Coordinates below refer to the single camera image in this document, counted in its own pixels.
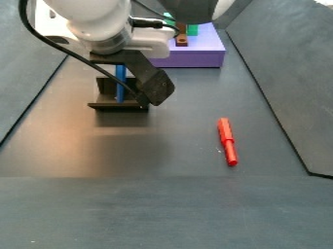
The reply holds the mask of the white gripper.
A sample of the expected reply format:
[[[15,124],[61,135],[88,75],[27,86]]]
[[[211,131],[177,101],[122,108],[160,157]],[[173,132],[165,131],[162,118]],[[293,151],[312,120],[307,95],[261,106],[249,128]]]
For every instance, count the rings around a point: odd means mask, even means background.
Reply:
[[[120,24],[61,18],[51,19],[45,28],[45,36],[55,43],[76,41],[96,54],[140,51],[149,58],[169,57],[174,35],[174,26],[157,18],[126,18]]]

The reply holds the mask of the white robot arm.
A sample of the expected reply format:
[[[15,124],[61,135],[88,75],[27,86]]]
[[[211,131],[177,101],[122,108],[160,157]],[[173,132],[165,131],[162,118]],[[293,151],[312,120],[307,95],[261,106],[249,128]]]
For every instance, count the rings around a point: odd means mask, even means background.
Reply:
[[[96,54],[141,51],[149,58],[169,57],[176,35],[164,19],[136,18],[134,0],[43,0],[67,20],[67,30]],[[236,0],[158,0],[177,22],[203,24],[220,18]]]

